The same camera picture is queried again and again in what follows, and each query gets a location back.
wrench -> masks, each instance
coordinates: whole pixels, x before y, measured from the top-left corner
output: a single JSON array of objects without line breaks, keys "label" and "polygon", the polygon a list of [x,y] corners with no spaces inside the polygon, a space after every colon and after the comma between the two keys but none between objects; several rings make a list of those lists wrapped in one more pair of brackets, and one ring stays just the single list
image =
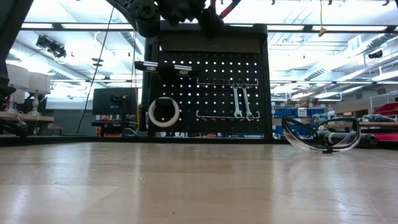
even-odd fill
[{"label": "wrench", "polygon": [[253,114],[250,112],[248,93],[246,91],[246,88],[248,86],[245,83],[243,83],[241,86],[242,86],[242,91],[243,91],[244,104],[246,105],[246,119],[248,121],[252,121],[253,120]]},{"label": "wrench", "polygon": [[232,84],[232,89],[234,90],[234,99],[235,99],[235,113],[234,116],[236,119],[242,118],[242,111],[239,110],[239,100],[238,100],[238,84]]}]

black pegboard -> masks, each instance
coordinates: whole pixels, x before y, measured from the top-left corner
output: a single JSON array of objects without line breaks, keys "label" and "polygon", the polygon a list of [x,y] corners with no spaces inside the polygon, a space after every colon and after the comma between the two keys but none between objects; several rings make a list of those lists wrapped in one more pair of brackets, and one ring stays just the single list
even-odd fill
[{"label": "black pegboard", "polygon": [[[263,133],[264,132],[264,76],[261,54],[159,52],[159,63],[192,66],[199,70],[198,78],[181,78],[178,83],[166,85],[160,77],[151,85],[150,100],[161,96],[173,98],[180,107],[180,119],[169,128],[150,124],[154,131]],[[231,83],[248,85],[248,100],[253,121],[231,118],[197,118],[200,116],[233,117],[235,106]],[[246,116],[242,89],[238,89],[239,108]],[[159,121],[161,111],[155,110]]]}]

ceiling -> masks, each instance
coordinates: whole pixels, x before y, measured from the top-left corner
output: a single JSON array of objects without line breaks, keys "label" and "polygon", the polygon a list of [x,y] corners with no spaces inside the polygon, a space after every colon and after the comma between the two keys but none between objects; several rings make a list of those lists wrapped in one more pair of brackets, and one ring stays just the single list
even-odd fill
[{"label": "ceiling", "polygon": [[[217,1],[217,11],[221,12],[231,1]],[[382,6],[384,1],[322,1],[322,21],[324,24],[350,24],[350,25],[397,25],[397,6],[392,1],[387,6]],[[105,0],[35,0],[26,22],[102,22],[108,23],[112,7]],[[271,5],[266,0],[243,0],[238,7],[224,19],[226,23],[236,24],[319,24],[321,16],[320,1],[279,1]],[[115,11],[112,22],[127,22],[120,12]],[[68,52],[66,59],[58,62],[52,55],[39,51],[35,46],[39,35],[46,35],[52,41],[65,45]],[[309,71],[321,67],[328,62],[334,62],[336,58],[344,59],[339,66],[332,68],[331,72],[321,74],[313,80],[336,80],[347,74],[363,69],[366,66],[381,62],[389,57],[395,56],[395,41],[389,42],[388,46],[382,48],[385,53],[383,58],[370,60],[362,55],[348,58],[345,53],[348,51],[349,41],[361,36],[363,43],[378,36],[378,34],[331,34],[326,33],[322,37],[318,34],[300,33],[269,33],[269,65],[271,80],[303,80]],[[70,69],[86,78],[93,78],[95,66],[92,58],[100,56],[101,47],[105,40],[105,32],[55,32],[55,31],[26,31],[22,30],[17,36],[16,45],[23,45],[35,52],[27,54],[25,63],[29,60],[37,60],[38,55],[47,57],[56,66]],[[144,53],[145,38],[137,34],[136,49]],[[127,41],[120,32],[109,32],[104,44],[102,59],[103,66],[98,68],[96,79],[110,77],[111,79],[142,80],[142,72],[132,69],[133,56],[136,60],[143,60],[143,55],[134,53],[134,47]],[[66,76],[58,73],[55,79],[73,78],[73,75]],[[355,79],[367,79],[369,76],[376,76],[377,71],[371,70],[366,75],[358,75]],[[96,85],[96,88],[106,86],[130,86],[131,83],[110,83],[107,85]],[[294,85],[273,84],[279,91],[273,91],[273,97],[278,98],[285,92],[296,89]],[[75,94],[85,96],[88,93],[87,84],[81,83],[66,87]],[[316,88],[313,85],[302,85],[296,92],[309,91]]]}]

roll of tape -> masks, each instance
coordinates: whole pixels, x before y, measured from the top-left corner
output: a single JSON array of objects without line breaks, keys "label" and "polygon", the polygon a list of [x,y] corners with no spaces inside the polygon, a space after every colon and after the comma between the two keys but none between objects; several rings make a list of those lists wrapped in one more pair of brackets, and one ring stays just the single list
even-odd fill
[{"label": "roll of tape", "polygon": [[172,118],[170,121],[166,121],[166,122],[157,121],[157,120],[155,119],[155,115],[154,115],[154,112],[155,112],[155,109],[156,109],[156,105],[155,105],[155,104],[156,104],[156,100],[154,100],[154,101],[150,104],[149,109],[148,109],[149,119],[150,119],[150,121],[151,121],[154,125],[156,125],[156,126],[158,126],[158,127],[161,127],[161,128],[170,127],[170,126],[173,125],[175,122],[177,122],[178,118],[180,117],[180,108],[178,107],[177,102],[176,102],[175,100],[171,99],[170,97],[164,96],[164,97],[160,97],[160,98],[158,98],[158,99],[170,99],[170,100],[173,101],[174,116],[173,116],[173,118]]}]

computer monitor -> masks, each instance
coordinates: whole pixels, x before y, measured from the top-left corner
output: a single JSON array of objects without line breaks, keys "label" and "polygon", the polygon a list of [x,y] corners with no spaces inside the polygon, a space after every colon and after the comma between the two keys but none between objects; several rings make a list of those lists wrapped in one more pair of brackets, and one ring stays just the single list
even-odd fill
[{"label": "computer monitor", "polygon": [[99,88],[94,90],[94,115],[127,115],[136,113],[135,88]]}]

